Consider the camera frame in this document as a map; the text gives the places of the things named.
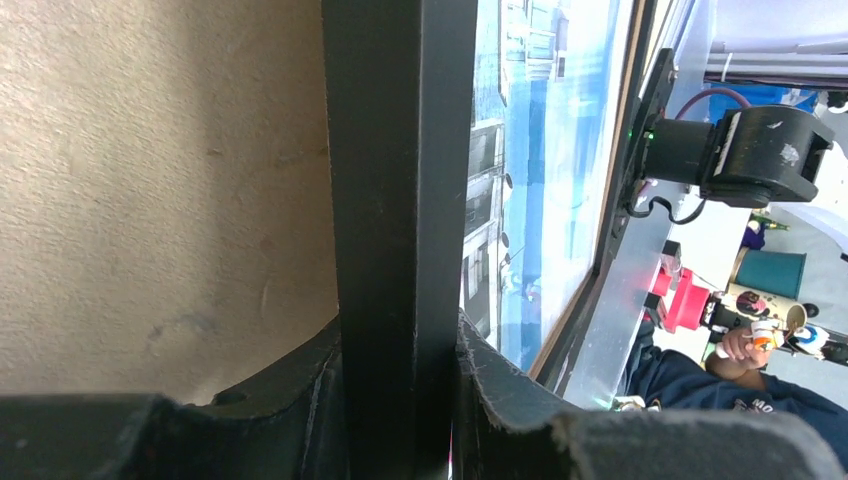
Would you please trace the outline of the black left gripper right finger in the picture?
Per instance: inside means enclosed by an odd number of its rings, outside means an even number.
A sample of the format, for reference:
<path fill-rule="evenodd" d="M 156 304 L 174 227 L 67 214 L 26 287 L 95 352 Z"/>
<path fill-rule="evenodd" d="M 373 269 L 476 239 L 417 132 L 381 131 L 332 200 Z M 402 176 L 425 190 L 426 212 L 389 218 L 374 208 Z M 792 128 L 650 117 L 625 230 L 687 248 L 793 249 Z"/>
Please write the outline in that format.
<path fill-rule="evenodd" d="M 826 442 L 787 413 L 580 409 L 458 321 L 457 479 L 841 479 Z"/>

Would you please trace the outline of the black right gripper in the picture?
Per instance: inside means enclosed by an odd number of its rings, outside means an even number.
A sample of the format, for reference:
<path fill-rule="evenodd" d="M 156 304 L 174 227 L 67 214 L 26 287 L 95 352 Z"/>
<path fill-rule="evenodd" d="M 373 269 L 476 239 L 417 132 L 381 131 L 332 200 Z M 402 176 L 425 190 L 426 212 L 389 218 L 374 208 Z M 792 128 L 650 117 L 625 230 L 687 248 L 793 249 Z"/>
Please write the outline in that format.
<path fill-rule="evenodd" d="M 646 213 L 638 213 L 636 201 L 646 178 L 647 149 L 651 142 L 655 125 L 665 115 L 666 105 L 677 78 L 675 50 L 661 48 L 644 84 L 641 96 L 637 98 L 636 109 L 625 131 L 627 141 L 623 157 L 623 170 L 620 175 L 616 197 L 616 219 L 636 213 L 644 218 Z"/>

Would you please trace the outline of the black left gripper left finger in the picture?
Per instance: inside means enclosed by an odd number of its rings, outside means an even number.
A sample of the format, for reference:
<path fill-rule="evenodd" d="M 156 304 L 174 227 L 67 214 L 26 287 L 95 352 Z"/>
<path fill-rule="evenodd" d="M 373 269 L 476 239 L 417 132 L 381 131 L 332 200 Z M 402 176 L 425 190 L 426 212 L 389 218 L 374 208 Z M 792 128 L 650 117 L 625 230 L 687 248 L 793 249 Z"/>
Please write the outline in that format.
<path fill-rule="evenodd" d="M 1 400 L 5 479 L 343 479 L 337 321 L 207 405 L 155 393 Z"/>

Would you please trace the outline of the building and sky photo print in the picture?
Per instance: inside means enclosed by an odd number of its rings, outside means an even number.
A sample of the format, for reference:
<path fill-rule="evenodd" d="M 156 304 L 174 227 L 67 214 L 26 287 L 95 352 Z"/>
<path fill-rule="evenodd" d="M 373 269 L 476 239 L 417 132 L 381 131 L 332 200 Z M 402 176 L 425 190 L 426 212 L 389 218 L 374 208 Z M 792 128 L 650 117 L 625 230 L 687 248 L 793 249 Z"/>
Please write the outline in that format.
<path fill-rule="evenodd" d="M 459 305 L 522 370 L 592 268 L 631 1 L 481 1 Z"/>

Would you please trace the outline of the black wooden picture frame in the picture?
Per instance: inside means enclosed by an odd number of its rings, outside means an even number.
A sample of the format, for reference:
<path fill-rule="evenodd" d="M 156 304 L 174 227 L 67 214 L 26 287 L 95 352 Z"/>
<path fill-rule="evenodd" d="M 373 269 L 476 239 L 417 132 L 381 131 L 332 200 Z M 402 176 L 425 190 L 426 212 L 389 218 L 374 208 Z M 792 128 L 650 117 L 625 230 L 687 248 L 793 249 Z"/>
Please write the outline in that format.
<path fill-rule="evenodd" d="M 534 380 L 610 411 L 670 224 L 616 219 L 657 5 L 635 4 L 597 260 Z M 348 475 L 453 475 L 473 1 L 322 5 Z"/>

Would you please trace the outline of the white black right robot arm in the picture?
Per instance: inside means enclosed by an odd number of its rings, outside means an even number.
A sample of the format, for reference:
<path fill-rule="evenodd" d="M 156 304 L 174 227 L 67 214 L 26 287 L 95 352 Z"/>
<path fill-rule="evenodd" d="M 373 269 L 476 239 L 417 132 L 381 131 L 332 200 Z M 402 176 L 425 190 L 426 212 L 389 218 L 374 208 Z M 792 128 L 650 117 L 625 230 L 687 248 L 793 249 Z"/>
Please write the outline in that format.
<path fill-rule="evenodd" d="M 659 51 L 627 133 L 616 211 L 634 218 L 670 208 L 653 197 L 637 207 L 641 184 L 655 179 L 698 188 L 703 201 L 762 208 L 772 202 L 811 202 L 834 132 L 812 114 L 785 105 L 731 109 L 716 123 L 666 117 L 676 80 L 674 52 Z"/>

